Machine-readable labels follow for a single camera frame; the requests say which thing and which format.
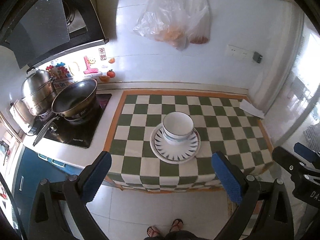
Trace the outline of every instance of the person's leg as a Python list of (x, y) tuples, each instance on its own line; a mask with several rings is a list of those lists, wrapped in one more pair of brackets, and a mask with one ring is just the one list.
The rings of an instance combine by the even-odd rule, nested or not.
[(193, 233), (189, 231), (182, 230), (183, 221), (181, 219), (175, 219), (172, 223), (169, 233), (165, 236), (166, 240), (178, 240), (178, 239), (188, 239), (197, 238)]
[(160, 231), (155, 226), (148, 227), (147, 235), (144, 240), (164, 240), (164, 237), (161, 236)]

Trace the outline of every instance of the blue cabinet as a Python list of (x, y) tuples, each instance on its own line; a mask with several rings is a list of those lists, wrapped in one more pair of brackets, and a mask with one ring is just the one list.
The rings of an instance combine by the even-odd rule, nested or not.
[(50, 159), (42, 154), (38, 154), (38, 157), (40, 159), (43, 159), (44, 161), (47, 161), (48, 163), (52, 164), (53, 166), (55, 166), (57, 169), (69, 174), (69, 175), (79, 175), (81, 173), (81, 171), (83, 169), (80, 169), (80, 168), (77, 168), (77, 167), (74, 167), (74, 166), (71, 166), (71, 165), (68, 165), (68, 164), (65, 164), (65, 163), (62, 163), (62, 162), (58, 162), (57, 160), (54, 160), (54, 159)]
[(40, 159), (36, 152), (25, 148), (15, 182), (14, 199), (21, 209), (20, 216), (27, 232), (32, 203), (40, 180), (46, 178), (50, 182), (59, 182), (65, 181), (67, 176), (67, 173), (50, 162)]

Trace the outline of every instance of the cooking pot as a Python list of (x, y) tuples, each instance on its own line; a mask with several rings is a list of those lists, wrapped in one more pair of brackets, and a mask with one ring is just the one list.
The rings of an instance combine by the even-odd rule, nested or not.
[(37, 70), (28, 76), (21, 86), (21, 94), (21, 101), (33, 116), (49, 111), (57, 96), (52, 77), (45, 70)]
[(33, 146), (44, 137), (54, 120), (60, 117), (68, 120), (68, 117), (81, 115), (83, 111), (90, 107), (96, 98), (97, 85), (95, 79), (88, 78), (74, 82), (64, 88), (52, 102), (51, 110), (56, 116), (41, 129), (33, 142)]
[(21, 100), (15, 101), (13, 106), (10, 108), (10, 113), (25, 133), (30, 132), (34, 124), (35, 117), (30, 114), (26, 105)]

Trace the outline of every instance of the wall socket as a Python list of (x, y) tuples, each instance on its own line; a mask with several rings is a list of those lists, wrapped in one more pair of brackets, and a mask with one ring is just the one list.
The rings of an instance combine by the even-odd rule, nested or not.
[(238, 48), (235, 46), (227, 45), (225, 55), (237, 57), (239, 59), (252, 60), (253, 52), (245, 50), (245, 49), (241, 49), (241, 48)]

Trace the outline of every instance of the wall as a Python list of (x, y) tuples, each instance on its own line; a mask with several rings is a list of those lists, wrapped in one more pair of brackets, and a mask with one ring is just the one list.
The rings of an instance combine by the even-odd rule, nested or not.
[[(110, 38), (105, 45), (107, 57), (116, 57), (112, 68), (125, 82), (194, 82), (249, 89), (266, 67), (275, 22), (284, 10), (281, 0), (209, 0), (210, 42), (190, 44), (181, 52), (133, 33), (147, 2), (97, 0), (101, 25)], [(264, 56), (262, 63), (225, 56), (227, 44), (258, 51)]]
[(0, 46), (0, 59), (0, 112), (15, 131), (19, 132), (20, 127), (9, 112), (10, 102), (21, 98), (21, 85), (28, 68), (19, 69), (14, 53), (3, 46)]
[(252, 103), (264, 113), (276, 100), (293, 66), (300, 45), (302, 27), (303, 11), (296, 4), (285, 2), (284, 13), (276, 19), (265, 68), (249, 89)]

